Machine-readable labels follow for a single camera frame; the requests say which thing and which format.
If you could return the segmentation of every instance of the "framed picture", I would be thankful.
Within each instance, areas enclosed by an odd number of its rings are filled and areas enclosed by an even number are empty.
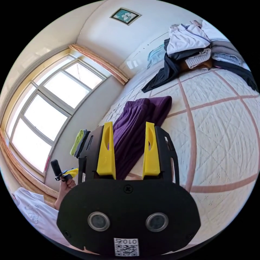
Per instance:
[[[110,18],[115,19],[124,24],[130,25],[133,21],[135,21],[140,14],[137,14],[133,11],[127,10],[125,8],[119,8],[115,13],[113,13]]]

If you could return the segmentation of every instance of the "green cloth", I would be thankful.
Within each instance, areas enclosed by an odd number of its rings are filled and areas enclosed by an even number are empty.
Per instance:
[[[83,138],[83,135],[84,135],[84,131],[80,130],[79,133],[77,134],[75,143],[74,143],[73,147],[70,150],[70,155],[74,156],[74,154],[75,154],[75,152],[77,150],[77,146],[79,145],[81,139]]]

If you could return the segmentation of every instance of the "qr code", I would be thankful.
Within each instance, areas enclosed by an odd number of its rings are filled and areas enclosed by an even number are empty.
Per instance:
[[[139,256],[138,239],[114,238],[115,256]]]

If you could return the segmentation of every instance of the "screw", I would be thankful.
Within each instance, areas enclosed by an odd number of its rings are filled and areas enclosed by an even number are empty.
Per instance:
[[[124,192],[129,194],[129,193],[132,193],[133,192],[133,187],[131,185],[126,185],[124,187]]]
[[[64,235],[65,235],[67,238],[71,238],[71,234],[70,234],[67,230],[64,231]]]

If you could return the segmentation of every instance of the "bed sheet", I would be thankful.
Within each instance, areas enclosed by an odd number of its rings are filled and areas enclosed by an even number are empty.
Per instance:
[[[191,244],[223,230],[250,196],[260,170],[260,95],[236,74],[193,71],[150,92],[141,89],[161,64],[135,75],[99,125],[117,120],[129,100],[172,96],[162,128],[175,146],[180,184],[191,193],[201,228]],[[129,176],[142,176],[143,156]]]

